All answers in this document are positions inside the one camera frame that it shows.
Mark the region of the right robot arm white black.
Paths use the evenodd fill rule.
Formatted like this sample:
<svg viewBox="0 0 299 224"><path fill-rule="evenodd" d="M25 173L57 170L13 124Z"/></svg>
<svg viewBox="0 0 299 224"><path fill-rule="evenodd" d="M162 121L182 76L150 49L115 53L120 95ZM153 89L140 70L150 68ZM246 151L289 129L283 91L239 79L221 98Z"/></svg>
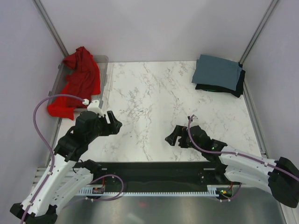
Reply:
<svg viewBox="0 0 299 224"><path fill-rule="evenodd" d="M220 168L214 171L218 183L239 182L270 193L290 208L299 204L299 170L287 158L278 160L254 156L210 138L199 125L177 125L165 141L181 148L193 148Z"/></svg>

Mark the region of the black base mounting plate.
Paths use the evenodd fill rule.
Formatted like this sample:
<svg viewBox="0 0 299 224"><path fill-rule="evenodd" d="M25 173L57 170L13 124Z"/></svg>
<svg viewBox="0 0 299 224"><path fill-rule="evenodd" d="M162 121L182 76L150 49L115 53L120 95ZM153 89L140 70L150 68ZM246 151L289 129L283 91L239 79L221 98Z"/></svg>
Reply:
<svg viewBox="0 0 299 224"><path fill-rule="evenodd" d="M223 165L208 161L173 162L92 162L93 179L103 175L117 175L124 183L174 181L206 185L230 185Z"/></svg>

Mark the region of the clear plastic bin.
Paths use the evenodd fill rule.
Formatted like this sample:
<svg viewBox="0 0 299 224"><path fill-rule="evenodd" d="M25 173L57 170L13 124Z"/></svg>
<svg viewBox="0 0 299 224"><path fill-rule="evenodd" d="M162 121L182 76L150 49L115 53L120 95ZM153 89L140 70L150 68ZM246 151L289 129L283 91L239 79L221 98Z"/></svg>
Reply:
<svg viewBox="0 0 299 224"><path fill-rule="evenodd" d="M92 95L92 100L99 100L100 108L103 107L103 94L104 89L107 84L107 67L108 67L108 57L105 55L95 55L93 56L94 61L96 62L99 71L100 71L100 94ZM49 92L49 96L56 95L61 93L63 88L67 85L65 80L67 75L70 75L73 70L67 68L63 62L58 66L58 74L55 79L52 90Z"/></svg>

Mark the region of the aluminium frame post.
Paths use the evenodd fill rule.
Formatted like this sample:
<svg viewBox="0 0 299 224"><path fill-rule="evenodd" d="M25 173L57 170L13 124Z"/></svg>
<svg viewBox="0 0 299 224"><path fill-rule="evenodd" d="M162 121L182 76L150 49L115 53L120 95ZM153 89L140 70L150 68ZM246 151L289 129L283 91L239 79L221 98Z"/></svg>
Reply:
<svg viewBox="0 0 299 224"><path fill-rule="evenodd" d="M66 49L66 46L60 37L57 29L55 28L54 23L52 22L45 6L43 5L41 0L32 0L33 4L35 5L38 13L40 14L43 22L45 23L47 29L49 30L50 34L52 35L52 38L54 39L55 43L57 44L58 48L60 49L63 57L67 57L69 55L68 50Z"/></svg>
<svg viewBox="0 0 299 224"><path fill-rule="evenodd" d="M263 17L261 18L257 28L255 29L244 53L242 54L239 64L244 64L246 61L247 57L249 56L250 52L252 51L255 43L257 42L259 36L261 35L262 31L264 30L266 24L268 23L271 15L275 11L276 7L278 6L280 0L271 0L269 6L267 7Z"/></svg>

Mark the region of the blue-grey t shirt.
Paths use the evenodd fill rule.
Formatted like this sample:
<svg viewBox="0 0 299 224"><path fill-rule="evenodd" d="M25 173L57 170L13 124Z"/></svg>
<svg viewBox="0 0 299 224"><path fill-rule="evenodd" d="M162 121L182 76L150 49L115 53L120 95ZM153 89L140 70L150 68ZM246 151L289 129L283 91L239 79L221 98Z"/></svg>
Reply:
<svg viewBox="0 0 299 224"><path fill-rule="evenodd" d="M194 84L224 87L235 91L242 67L238 62L210 55L200 55L192 77Z"/></svg>

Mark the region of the right aluminium frame post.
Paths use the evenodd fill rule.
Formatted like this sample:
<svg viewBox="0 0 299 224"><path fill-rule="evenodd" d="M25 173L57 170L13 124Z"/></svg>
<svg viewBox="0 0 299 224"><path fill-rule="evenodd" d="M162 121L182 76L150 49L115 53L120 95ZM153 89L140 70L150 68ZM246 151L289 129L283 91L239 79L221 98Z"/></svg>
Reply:
<svg viewBox="0 0 299 224"><path fill-rule="evenodd" d="M278 6L280 0L271 0L269 6L267 7L263 17L261 18L257 28L255 29L244 53L242 54L239 64L244 64L246 61L247 57L249 56L250 52L252 51L255 43L257 42L259 36L261 35L262 31L264 30L266 24L268 23L271 15L275 11L276 7Z"/></svg>

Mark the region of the left aluminium frame post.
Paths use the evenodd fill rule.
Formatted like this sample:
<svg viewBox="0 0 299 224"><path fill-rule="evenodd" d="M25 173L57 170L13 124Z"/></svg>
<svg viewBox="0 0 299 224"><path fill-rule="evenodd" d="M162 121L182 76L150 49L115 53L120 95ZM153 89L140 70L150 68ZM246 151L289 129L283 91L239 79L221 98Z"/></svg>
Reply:
<svg viewBox="0 0 299 224"><path fill-rule="evenodd" d="M52 38L54 39L55 43L57 44L58 48L60 49L63 57L67 57L69 55L68 50L66 49L66 46L60 37L57 29L55 28L54 23L52 22L45 6L43 5L41 0L32 0L33 4L35 5L38 13L40 14L43 22L45 23L47 29L49 30L50 34L52 35Z"/></svg>

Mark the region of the red t shirt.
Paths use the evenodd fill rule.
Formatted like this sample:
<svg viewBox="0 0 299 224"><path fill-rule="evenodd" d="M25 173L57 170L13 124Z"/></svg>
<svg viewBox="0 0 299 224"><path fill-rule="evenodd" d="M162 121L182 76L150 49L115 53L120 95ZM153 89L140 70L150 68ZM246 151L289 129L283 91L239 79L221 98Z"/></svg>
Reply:
<svg viewBox="0 0 299 224"><path fill-rule="evenodd" d="M100 69L85 47L79 47L75 53L65 57L63 64L72 70L72 73L66 75L67 84L61 94L88 100L91 100L91 96L100 94ZM47 106L50 116L71 120L74 119L74 110L77 108L86 108L86 105L71 97L57 97Z"/></svg>

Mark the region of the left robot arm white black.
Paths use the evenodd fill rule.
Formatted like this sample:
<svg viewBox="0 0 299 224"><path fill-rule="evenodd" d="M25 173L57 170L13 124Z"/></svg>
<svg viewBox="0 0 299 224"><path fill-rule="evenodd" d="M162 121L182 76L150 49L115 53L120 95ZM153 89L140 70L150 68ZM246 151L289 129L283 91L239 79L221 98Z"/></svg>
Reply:
<svg viewBox="0 0 299 224"><path fill-rule="evenodd" d="M66 134L58 140L51 153L51 161L41 179L21 203L14 203L10 212L26 224L53 224L65 205L86 185L99 183L101 166L86 160L78 172L64 185L67 173L79 162L97 137L119 133L122 123L112 111L105 115L93 111L82 112Z"/></svg>

